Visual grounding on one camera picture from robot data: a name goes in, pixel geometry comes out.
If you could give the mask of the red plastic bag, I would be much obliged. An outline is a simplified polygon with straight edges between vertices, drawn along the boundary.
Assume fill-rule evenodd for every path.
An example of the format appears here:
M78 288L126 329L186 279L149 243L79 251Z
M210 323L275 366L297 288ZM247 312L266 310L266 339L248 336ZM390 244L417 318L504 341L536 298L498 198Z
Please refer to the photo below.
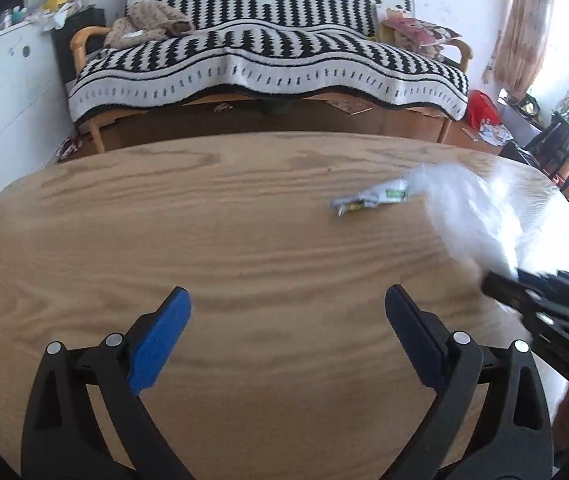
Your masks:
M482 125L498 126L501 115L491 98L480 90L472 90L469 94L467 107L467 123L479 131Z

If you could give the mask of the brown plush clothing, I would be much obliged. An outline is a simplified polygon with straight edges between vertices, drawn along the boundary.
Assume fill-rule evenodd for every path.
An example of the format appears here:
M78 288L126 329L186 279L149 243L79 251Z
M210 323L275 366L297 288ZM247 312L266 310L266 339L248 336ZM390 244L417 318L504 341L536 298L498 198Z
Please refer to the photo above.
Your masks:
M188 16L158 0L140 0L127 7L125 15L114 21L104 46L127 49L149 41L181 37L194 31Z

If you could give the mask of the oval wooden coffee table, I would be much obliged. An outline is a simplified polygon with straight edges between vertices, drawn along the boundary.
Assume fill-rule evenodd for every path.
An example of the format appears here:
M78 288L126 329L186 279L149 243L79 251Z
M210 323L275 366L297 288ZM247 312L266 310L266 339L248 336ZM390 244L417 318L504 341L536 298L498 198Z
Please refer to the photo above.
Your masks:
M0 194L0 453L20 461L50 341L92 346L177 286L192 317L153 420L200 479L377 479L432 401L385 318L403 285L481 344L522 336L449 257L422 200L338 217L350 195L426 164L468 167L513 205L531 271L569 271L569 203L542 174L452 146L261 133L126 148Z

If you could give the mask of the striped blanket wooden sofa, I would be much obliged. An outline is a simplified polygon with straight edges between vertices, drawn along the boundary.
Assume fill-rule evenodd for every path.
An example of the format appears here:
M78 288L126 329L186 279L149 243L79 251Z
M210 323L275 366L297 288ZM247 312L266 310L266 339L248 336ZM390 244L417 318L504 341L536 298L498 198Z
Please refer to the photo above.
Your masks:
M209 96L257 99L355 96L383 107L430 107L448 122L466 115L463 63L436 60L381 38L391 11L415 0L128 0L184 13L190 32L104 47L86 60L94 29L72 41L77 76L68 92L76 124L94 127L106 110L150 110Z

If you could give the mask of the green wrapper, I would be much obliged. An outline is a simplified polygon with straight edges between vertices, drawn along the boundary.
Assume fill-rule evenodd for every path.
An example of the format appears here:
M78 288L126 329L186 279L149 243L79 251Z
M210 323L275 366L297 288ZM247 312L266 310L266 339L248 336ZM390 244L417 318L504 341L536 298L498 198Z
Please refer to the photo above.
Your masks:
M407 200L407 182L405 179L395 179L383 182L358 192L355 195L339 197L332 200L331 208L339 217L348 212L363 209L373 209L380 205L391 205Z

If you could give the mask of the brown patterned curtain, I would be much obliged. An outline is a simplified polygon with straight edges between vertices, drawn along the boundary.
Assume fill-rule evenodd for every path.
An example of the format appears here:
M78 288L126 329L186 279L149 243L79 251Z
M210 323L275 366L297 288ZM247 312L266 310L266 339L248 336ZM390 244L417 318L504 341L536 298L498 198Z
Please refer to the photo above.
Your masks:
M521 101L543 65L555 0L513 0L493 74L510 101Z

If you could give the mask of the black wooden chair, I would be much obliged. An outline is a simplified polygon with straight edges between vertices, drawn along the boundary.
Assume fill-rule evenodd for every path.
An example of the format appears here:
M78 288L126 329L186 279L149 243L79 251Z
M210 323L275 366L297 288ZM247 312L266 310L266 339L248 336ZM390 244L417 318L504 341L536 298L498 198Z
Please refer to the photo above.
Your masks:
M569 162L569 122L558 112L551 115L548 127L535 136L525 147L539 169L554 179L559 177L563 166ZM563 178L562 190L569 186L569 174Z

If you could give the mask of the clear plastic bag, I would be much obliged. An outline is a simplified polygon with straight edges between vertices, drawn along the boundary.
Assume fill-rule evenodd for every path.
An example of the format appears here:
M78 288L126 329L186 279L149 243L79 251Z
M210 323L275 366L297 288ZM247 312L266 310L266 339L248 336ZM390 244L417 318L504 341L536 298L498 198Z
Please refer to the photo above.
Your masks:
M405 174L408 197L422 197L449 255L483 273L555 272L554 226L546 200L527 196L503 172L487 179L460 164L421 165Z

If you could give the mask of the pink printed cushion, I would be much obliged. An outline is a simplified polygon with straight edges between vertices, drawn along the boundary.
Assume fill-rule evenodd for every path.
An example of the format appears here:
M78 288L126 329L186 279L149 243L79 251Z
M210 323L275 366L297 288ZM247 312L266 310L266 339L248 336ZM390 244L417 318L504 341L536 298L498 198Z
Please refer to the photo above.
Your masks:
M412 18L401 10L387 9L379 16L379 38L382 42L431 60L443 61L444 44L460 37L455 30Z

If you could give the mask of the white cabinet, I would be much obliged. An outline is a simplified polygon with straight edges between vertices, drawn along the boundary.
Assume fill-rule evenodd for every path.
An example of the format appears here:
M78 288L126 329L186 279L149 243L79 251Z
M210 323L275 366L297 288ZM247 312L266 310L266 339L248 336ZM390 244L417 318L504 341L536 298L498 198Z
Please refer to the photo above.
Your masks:
M74 131L51 35L34 24L0 32L0 193L47 166Z

